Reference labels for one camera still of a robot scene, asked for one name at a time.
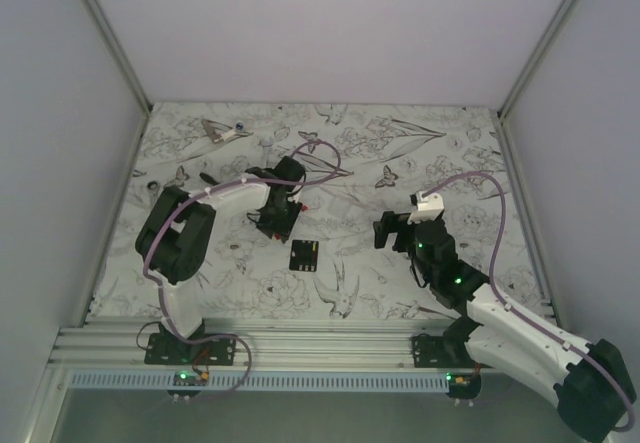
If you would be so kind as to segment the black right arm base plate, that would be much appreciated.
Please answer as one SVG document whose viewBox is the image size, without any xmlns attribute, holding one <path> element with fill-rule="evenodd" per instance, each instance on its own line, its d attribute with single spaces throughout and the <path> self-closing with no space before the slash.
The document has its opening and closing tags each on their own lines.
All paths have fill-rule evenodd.
<svg viewBox="0 0 640 443">
<path fill-rule="evenodd" d="M 466 348 L 470 337 L 432 336 L 426 333 L 410 338 L 410 350 L 415 368 L 471 369 L 478 361 Z"/>
</svg>

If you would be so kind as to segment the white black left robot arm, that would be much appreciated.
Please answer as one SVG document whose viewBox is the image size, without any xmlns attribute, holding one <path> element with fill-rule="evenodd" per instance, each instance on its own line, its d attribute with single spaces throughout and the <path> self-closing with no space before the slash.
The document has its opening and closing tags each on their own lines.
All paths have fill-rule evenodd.
<svg viewBox="0 0 640 443">
<path fill-rule="evenodd" d="M 254 214 L 256 228 L 282 242 L 302 211 L 298 192 L 306 182 L 301 163 L 285 156 L 273 168 L 253 167 L 235 181 L 186 192 L 164 189 L 135 242 L 143 276 L 159 292 L 162 325 L 172 335 L 168 352 L 179 363 L 197 362 L 204 340 L 203 318 L 190 282 L 207 256 L 214 224 L 221 218 Z"/>
</svg>

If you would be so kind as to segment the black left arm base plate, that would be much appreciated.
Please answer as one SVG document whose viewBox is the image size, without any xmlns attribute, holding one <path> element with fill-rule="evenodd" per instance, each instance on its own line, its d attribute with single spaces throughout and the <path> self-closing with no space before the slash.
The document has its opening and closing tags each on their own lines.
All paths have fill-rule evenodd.
<svg viewBox="0 0 640 443">
<path fill-rule="evenodd" d="M 186 344 L 162 327 L 148 338 L 144 355 L 147 365 L 231 366 L 234 362 L 236 342 L 218 338 L 199 344 Z"/>
</svg>

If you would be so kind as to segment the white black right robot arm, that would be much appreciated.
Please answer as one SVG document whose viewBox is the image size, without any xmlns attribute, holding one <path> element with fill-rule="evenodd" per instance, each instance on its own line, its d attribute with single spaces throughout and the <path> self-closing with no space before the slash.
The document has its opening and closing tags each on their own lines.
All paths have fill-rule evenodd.
<svg viewBox="0 0 640 443">
<path fill-rule="evenodd" d="M 634 428 L 637 393 L 617 346 L 574 335 L 501 294 L 458 256 L 440 217 L 416 222 L 387 211 L 373 230 L 375 248 L 394 235 L 394 251 L 407 254 L 423 286 L 458 313 L 443 343 L 449 364 L 473 361 L 504 373 L 548 401 L 587 442 Z"/>
</svg>

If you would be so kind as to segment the black fuse box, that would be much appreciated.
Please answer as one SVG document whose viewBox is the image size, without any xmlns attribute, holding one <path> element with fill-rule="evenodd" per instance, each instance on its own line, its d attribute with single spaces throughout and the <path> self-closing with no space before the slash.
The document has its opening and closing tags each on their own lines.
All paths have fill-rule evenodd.
<svg viewBox="0 0 640 443">
<path fill-rule="evenodd" d="M 312 254 L 313 240 L 293 240 L 291 244 L 289 269 L 298 272 L 315 272 L 318 266 L 319 242 L 317 253 Z"/>
</svg>

